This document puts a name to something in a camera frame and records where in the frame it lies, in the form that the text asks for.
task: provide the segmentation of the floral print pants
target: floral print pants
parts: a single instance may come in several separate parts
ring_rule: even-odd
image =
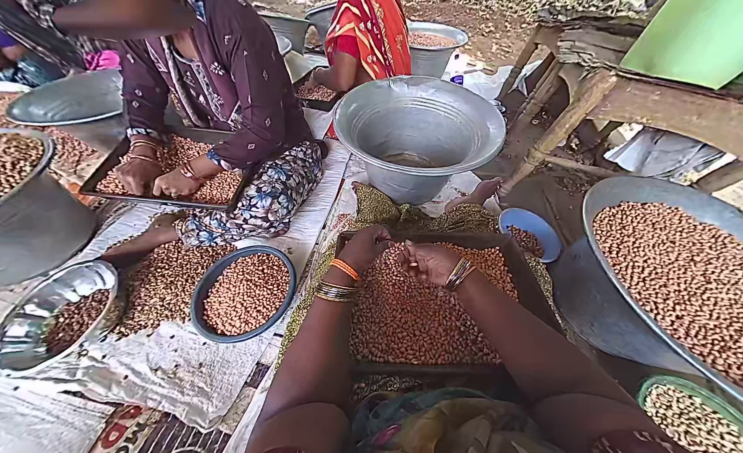
[[[286,233],[296,209],[321,181],[324,157],[323,142],[299,143],[260,165],[234,212],[193,211],[176,221],[178,236],[197,247]]]

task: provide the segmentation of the maroon kurta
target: maroon kurta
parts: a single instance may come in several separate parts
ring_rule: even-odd
[[[242,0],[193,2],[198,61],[166,38],[120,44],[128,134],[157,135],[172,97],[185,122],[235,134],[208,156],[227,170],[313,140],[271,28]]]

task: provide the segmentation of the metal basin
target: metal basin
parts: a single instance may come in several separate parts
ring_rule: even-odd
[[[25,126],[64,126],[123,112],[123,78],[117,69],[77,74],[45,83],[16,98],[8,119]]]
[[[0,286],[47,273],[89,242],[96,229],[94,212],[53,177],[47,166],[55,145],[29,129],[0,129],[40,139],[44,155],[24,181],[0,198]]]
[[[432,77],[369,81],[335,109],[337,136],[366,162],[369,182],[397,203],[430,201],[451,175],[503,146],[506,122],[486,99]]]
[[[332,16],[335,15],[335,6],[337,6],[337,2],[327,3],[326,5],[310,8],[305,13],[305,19],[310,21],[316,27],[318,39],[321,40],[322,45],[326,42],[326,32],[329,30],[329,26],[332,25]]]
[[[284,36],[276,36],[276,46],[279,47],[279,53],[282,54],[282,57],[286,56],[290,51],[293,49],[293,45],[290,44],[290,39],[285,38]]]
[[[469,36],[454,26],[432,22],[408,22],[407,30],[414,33],[432,33],[454,39],[456,45],[450,47],[424,47],[409,45],[411,50],[411,73],[414,76],[429,76],[441,78],[444,68],[447,67],[449,57],[458,47],[469,42]]]
[[[553,300],[561,315],[587,342],[611,355],[675,372],[701,375],[743,405],[743,389],[702,362],[631,298],[595,242],[593,220],[621,201],[679,206],[743,241],[743,211],[715,197],[671,182],[614,177],[594,185],[584,198],[587,235],[568,247],[549,268]]]
[[[290,41],[293,50],[305,53],[305,37],[310,27],[309,21],[280,13],[261,12],[259,15],[263,16],[276,36],[284,36]]]
[[[53,325],[55,314],[67,303],[99,289],[111,292],[108,303],[84,335],[64,351],[52,355],[44,338]],[[127,298],[117,295],[117,271],[105,261],[73,264],[51,275],[36,286],[10,311],[0,325],[0,375],[21,377],[49,367],[54,362],[77,351],[86,343],[94,343],[119,323]]]

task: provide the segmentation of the woman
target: woman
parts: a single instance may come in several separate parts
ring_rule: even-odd
[[[407,25],[399,0],[340,0],[324,46],[329,68],[317,68],[311,83],[333,91],[411,73]]]
[[[36,87],[64,77],[54,64],[0,30],[0,81]]]
[[[253,178],[233,213],[193,212],[151,229],[140,244],[151,249],[182,239],[208,246],[283,234],[321,179],[326,146],[313,139],[276,38],[250,4],[195,1],[176,14],[178,5],[177,0],[85,0],[54,16],[70,30],[85,26],[100,34],[148,36],[120,46],[131,146],[117,177],[128,191],[177,197],[194,193],[218,172]],[[185,22],[187,11],[194,11],[193,23]],[[234,134],[162,174],[158,154],[168,98],[188,126]]]
[[[362,274],[390,245],[384,227],[370,226],[339,258]],[[456,252],[432,244],[408,243],[399,256],[403,273],[441,286],[457,276],[460,260]],[[328,299],[339,298],[330,285],[350,289],[356,282],[336,263],[276,372],[247,452],[685,452],[575,345],[482,273],[466,275],[454,292],[497,350],[523,404],[464,388],[371,395],[352,422],[347,417],[352,304]]]

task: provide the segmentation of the black tray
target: black tray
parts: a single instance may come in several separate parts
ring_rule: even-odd
[[[299,88],[303,86],[305,83],[307,83],[308,80],[310,80],[310,75],[315,71],[317,68],[313,68],[310,70],[310,72],[306,73],[304,77],[301,77],[296,81],[296,83],[293,84],[293,93],[298,93]],[[305,98],[299,98],[296,96],[296,98],[301,102],[302,107],[306,107],[309,109],[315,109],[320,110],[322,112],[329,112],[332,111],[332,109],[335,107],[335,104],[337,104],[338,101],[343,98],[343,95],[346,93],[337,93],[334,98],[328,100],[328,101],[320,101],[318,99],[305,99]]]
[[[519,304],[539,318],[543,323],[550,325],[556,332],[564,335],[556,316],[547,303],[545,293],[528,267],[522,249],[508,234],[500,233],[427,233],[427,232],[391,232],[391,238],[396,242],[411,240],[416,243],[449,242],[464,248],[494,248],[499,247],[500,253],[511,273],[511,281],[519,295]],[[352,239],[356,232],[343,232],[337,238],[335,256],[338,256],[346,242]],[[355,362],[351,371],[356,375],[479,375],[499,374],[504,370],[502,365],[494,364],[444,364],[444,365],[413,365],[387,364],[382,362]]]
[[[170,127],[167,132],[185,139],[195,140],[200,143],[218,144],[225,139],[228,139],[232,133],[224,130],[211,130],[211,129],[198,129],[198,128],[178,128]],[[245,186],[250,182],[250,177],[243,177],[240,184],[237,186],[237,190],[232,195],[231,201],[228,205],[213,205],[209,203],[202,203],[199,201],[185,201],[178,198],[160,198],[160,197],[145,197],[141,195],[117,195],[114,193],[103,193],[97,191],[97,184],[100,183],[105,175],[109,173],[114,167],[120,164],[121,159],[125,154],[128,153],[130,147],[130,141],[128,138],[124,138],[122,142],[100,163],[100,165],[94,170],[92,176],[85,180],[79,191],[81,195],[88,195],[90,197],[101,197],[110,200],[123,200],[123,201],[135,201],[138,203],[153,203],[157,205],[167,206],[178,206],[179,208],[188,209],[208,209],[216,211],[233,211],[237,206],[237,198],[242,193]]]

